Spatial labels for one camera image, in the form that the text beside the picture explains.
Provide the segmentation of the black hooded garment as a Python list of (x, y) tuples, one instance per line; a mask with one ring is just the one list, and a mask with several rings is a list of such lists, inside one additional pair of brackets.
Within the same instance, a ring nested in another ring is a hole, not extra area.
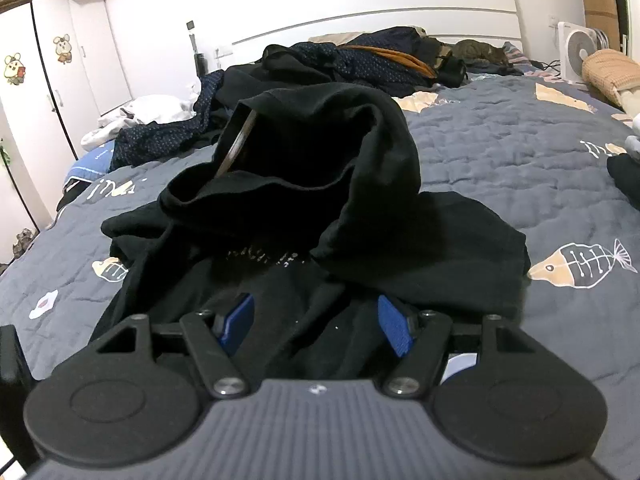
[(382, 91), (314, 84), (241, 101), (209, 162), (103, 223), (127, 274), (94, 331), (218, 313), (249, 294), (255, 319), (234, 362), (256, 384), (381, 373), (393, 353), (380, 297), (462, 322), (515, 318), (524, 235), (421, 181), (405, 116)]

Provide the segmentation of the white clothes heap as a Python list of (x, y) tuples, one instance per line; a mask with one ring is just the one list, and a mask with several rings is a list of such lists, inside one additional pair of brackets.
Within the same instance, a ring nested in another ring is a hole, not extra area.
[(135, 100), (109, 112), (98, 120), (98, 128), (80, 139), (80, 146), (90, 152), (117, 138), (122, 130), (151, 122), (169, 124), (186, 120), (195, 115), (194, 101), (152, 102)]

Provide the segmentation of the dark clothes pile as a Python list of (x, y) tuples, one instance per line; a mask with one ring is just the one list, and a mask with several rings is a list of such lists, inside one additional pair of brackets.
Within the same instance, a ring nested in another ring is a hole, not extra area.
[(458, 88), (465, 79), (462, 59), (413, 26), (360, 34), (346, 44), (270, 44), (254, 63), (201, 77), (193, 117), (122, 130), (110, 169), (140, 166), (215, 143), (236, 104), (267, 90), (346, 82), (403, 98), (434, 84)]

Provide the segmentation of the blue pillow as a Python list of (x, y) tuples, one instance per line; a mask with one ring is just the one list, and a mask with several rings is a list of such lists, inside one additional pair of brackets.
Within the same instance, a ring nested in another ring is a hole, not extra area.
[(82, 155), (77, 162), (70, 167), (64, 183), (71, 180), (93, 182), (102, 178), (110, 171), (115, 141), (108, 141)]

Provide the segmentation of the grey fish pattern quilt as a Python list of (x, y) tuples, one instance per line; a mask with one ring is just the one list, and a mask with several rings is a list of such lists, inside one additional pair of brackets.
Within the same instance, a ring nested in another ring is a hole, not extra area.
[[(628, 128), (607, 106), (589, 112), (536, 98), (525, 77), (484, 77), (439, 92), (407, 117), (422, 186), (485, 204), (524, 233), (529, 257), (623, 248), (600, 282), (527, 287), (526, 333), (592, 379), (608, 404), (597, 461), (615, 477), (639, 474), (639, 213), (606, 164)], [(152, 202), (169, 180), (206, 162), (200, 148), (124, 167), (93, 182), (1, 278), (1, 321), (17, 329), (36, 377), (80, 350), (116, 294), (122, 269), (107, 262), (104, 220)]]

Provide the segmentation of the black garment at right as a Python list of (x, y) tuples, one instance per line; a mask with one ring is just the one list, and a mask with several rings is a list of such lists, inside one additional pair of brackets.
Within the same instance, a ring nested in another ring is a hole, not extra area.
[(611, 156), (606, 162), (615, 185), (633, 202), (640, 202), (640, 165), (628, 154)]

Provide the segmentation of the olive green garment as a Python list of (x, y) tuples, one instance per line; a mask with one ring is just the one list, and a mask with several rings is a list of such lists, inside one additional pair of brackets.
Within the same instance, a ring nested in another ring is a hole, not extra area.
[(501, 48), (487, 42), (463, 39), (451, 47), (452, 54), (465, 63), (488, 62), (500, 66), (509, 66), (510, 62)]

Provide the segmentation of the white wardrobe with stickers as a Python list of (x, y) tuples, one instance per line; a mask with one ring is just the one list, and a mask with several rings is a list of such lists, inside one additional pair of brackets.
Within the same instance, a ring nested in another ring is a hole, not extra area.
[(81, 138), (131, 99), (105, 0), (32, 0), (1, 15), (1, 260), (43, 230)]

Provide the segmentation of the tan checked pillow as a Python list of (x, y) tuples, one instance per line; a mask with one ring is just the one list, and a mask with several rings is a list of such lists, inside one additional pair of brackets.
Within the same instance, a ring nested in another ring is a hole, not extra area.
[(597, 50), (582, 62), (582, 80), (611, 103), (623, 106), (622, 94), (639, 88), (639, 64), (622, 52)]

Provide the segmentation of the white bed headboard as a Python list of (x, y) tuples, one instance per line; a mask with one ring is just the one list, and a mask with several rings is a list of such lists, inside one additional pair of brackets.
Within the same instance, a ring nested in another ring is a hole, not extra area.
[(347, 12), (326, 18), (272, 26), (264, 32), (243, 32), (231, 41), (229, 65), (250, 63), (262, 57), (270, 44), (289, 47), (316, 37), (348, 32), (378, 32), (396, 26), (414, 26), (445, 44), (473, 39), (501, 47), (507, 41), (523, 45), (515, 0), (506, 4), (434, 2), (380, 10)]

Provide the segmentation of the white box fan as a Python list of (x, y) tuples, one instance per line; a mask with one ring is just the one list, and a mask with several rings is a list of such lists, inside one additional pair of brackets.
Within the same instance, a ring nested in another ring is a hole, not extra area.
[(597, 50), (608, 48), (608, 36), (597, 28), (560, 21), (558, 29), (561, 77), (572, 84), (582, 82), (582, 64)]

